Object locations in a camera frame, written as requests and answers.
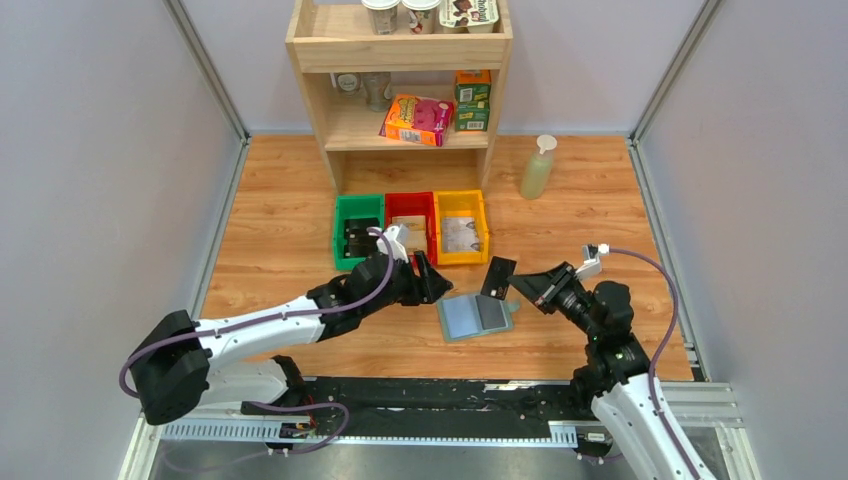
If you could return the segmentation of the black credit card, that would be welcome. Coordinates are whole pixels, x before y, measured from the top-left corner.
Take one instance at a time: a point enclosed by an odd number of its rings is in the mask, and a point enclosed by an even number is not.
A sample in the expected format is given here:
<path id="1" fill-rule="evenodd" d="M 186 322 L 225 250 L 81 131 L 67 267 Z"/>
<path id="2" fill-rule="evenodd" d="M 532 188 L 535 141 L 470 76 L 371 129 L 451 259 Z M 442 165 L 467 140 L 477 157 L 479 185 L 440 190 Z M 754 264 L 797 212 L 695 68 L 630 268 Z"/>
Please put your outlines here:
<path id="1" fill-rule="evenodd" d="M 480 294 L 489 298 L 505 300 L 510 288 L 509 278 L 514 274 L 516 266 L 515 260 L 492 256 Z"/>
<path id="2" fill-rule="evenodd" d="M 510 312 L 502 300 L 478 295 L 475 301 L 482 331 L 498 331 L 511 327 Z"/>

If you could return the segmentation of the grey-green card holder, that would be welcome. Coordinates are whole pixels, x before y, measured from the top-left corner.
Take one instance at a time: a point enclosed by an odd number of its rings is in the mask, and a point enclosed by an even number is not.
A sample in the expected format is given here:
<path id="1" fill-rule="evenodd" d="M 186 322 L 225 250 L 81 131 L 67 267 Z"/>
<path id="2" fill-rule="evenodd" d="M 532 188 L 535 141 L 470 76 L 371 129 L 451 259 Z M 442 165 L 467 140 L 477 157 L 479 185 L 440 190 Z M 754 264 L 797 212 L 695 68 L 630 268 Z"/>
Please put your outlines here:
<path id="1" fill-rule="evenodd" d="M 514 328 L 513 314 L 520 309 L 520 302 L 502 300 L 509 309 L 511 327 L 498 331 L 482 331 L 475 301 L 478 295 L 481 294 L 458 295 L 440 299 L 436 303 L 443 338 L 446 342 L 458 342 L 470 338 L 510 331 Z"/>

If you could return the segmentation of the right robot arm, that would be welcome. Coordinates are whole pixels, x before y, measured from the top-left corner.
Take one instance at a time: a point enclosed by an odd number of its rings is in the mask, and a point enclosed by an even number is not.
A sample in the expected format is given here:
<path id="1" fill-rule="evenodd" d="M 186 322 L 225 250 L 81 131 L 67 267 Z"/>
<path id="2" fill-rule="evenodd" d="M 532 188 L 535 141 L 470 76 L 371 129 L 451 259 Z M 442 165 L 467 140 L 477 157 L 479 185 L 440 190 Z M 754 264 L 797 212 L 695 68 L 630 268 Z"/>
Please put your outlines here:
<path id="1" fill-rule="evenodd" d="M 671 412 L 644 348 L 632 331 L 627 285 L 602 281 L 587 290 L 564 262 L 512 275 L 509 284 L 545 314 L 560 313 L 587 336 L 587 363 L 571 379 L 570 403 L 599 420 L 640 479 L 711 479 L 713 472 Z"/>

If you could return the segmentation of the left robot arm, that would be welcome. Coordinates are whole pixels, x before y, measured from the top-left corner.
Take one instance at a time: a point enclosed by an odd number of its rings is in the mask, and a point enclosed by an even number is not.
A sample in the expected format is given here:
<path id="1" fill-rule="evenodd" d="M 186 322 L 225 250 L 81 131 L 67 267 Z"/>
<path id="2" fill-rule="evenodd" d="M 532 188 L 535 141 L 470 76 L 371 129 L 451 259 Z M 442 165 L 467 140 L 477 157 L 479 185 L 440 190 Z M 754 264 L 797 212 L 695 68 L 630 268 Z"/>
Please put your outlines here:
<path id="1" fill-rule="evenodd" d="M 148 424 L 171 423 L 212 393 L 215 370 L 277 348 L 350 333 L 392 305 L 434 304 L 453 287 L 421 252 L 395 260 L 375 253 L 352 271 L 264 310 L 201 320 L 186 310 L 173 311 L 127 359 L 119 385 L 139 400 Z"/>

